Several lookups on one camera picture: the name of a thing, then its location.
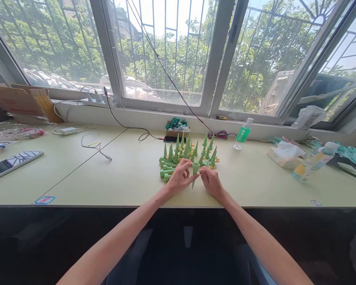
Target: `green bottle label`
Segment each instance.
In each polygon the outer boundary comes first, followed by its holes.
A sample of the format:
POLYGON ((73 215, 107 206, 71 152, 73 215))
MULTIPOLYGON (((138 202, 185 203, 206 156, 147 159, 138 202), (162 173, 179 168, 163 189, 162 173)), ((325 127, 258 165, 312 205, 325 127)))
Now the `green bottle label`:
POLYGON ((242 127, 239 131, 239 134, 236 137, 236 140, 238 142, 244 143, 246 141, 246 138, 248 137, 249 133, 250 133, 250 128, 242 127))

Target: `window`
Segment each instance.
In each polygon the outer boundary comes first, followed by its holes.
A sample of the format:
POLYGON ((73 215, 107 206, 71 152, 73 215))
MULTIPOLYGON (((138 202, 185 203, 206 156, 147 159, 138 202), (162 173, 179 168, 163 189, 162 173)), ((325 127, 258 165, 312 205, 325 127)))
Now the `window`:
POLYGON ((109 84, 89 1, 0 0, 0 36, 30 85, 79 91, 109 84))
POLYGON ((190 114, 160 60, 200 116, 290 125, 316 105, 337 129, 356 107, 356 0, 0 0, 0 44, 1 81, 64 99, 105 86, 190 114))

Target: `smartphone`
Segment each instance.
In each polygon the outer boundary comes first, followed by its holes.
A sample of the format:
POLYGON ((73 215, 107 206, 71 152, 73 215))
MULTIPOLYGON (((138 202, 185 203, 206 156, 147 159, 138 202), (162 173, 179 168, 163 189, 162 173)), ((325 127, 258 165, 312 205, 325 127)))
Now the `smartphone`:
POLYGON ((16 168, 23 166, 24 164, 27 164, 32 160, 35 160, 43 154, 44 152, 40 151, 24 151, 6 160, 0 161, 0 177, 15 170, 16 168))
POLYGON ((165 136, 165 138, 163 139, 163 141, 165 143, 176 143, 177 142, 177 137, 168 137, 168 136, 165 136))

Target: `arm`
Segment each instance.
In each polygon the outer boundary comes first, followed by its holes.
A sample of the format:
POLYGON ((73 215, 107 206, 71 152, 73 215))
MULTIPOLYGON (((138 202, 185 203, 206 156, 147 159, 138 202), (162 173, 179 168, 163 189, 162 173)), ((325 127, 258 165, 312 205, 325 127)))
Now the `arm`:
POLYGON ((190 176, 192 162, 182 159, 169 182, 149 201, 134 210, 94 244, 59 280, 57 285, 100 284, 120 261, 153 214, 199 175, 190 176))
POLYGON ((199 172, 207 191, 230 213, 248 245, 277 284, 312 284, 279 242, 224 190, 216 171, 204 166, 199 172))

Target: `hand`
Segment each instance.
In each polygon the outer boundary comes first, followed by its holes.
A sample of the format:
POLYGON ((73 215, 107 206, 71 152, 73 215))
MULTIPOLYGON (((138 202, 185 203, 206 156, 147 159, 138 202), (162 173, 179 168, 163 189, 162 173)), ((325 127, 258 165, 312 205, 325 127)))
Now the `hand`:
POLYGON ((220 182, 218 172, 210 170, 207 166, 202 166, 202 168, 199 169, 199 173, 206 190, 220 201, 224 196, 225 190, 220 182))
POLYGON ((190 160, 183 158, 175 168, 173 175, 165 186, 171 197, 187 188, 196 178, 199 177, 199 174, 190 176, 188 168, 192 165, 193 163, 190 160))

